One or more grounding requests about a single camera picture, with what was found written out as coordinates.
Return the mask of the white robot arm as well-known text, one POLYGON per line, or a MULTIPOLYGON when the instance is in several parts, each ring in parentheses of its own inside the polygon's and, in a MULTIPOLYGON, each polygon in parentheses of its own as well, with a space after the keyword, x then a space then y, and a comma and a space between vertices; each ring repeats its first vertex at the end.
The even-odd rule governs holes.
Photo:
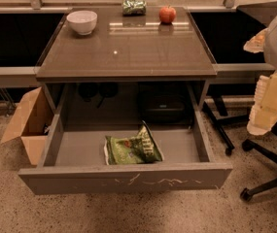
POLYGON ((262 52, 264 61, 275 68, 275 72, 260 76, 257 81, 254 101, 247 124, 247 130, 252 135, 264 135, 277 122, 277 16, 267 28, 252 37, 243 50, 262 52))

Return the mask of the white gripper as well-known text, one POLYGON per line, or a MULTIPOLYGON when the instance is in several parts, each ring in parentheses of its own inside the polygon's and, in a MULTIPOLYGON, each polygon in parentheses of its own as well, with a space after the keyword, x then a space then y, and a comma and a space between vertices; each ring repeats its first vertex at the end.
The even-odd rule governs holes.
MULTIPOLYGON (((267 29, 247 41, 243 50, 251 53, 263 52, 267 29)), ((269 77, 260 76, 257 82, 255 97, 247 130, 252 135, 264 135, 277 122, 277 72, 269 77)))

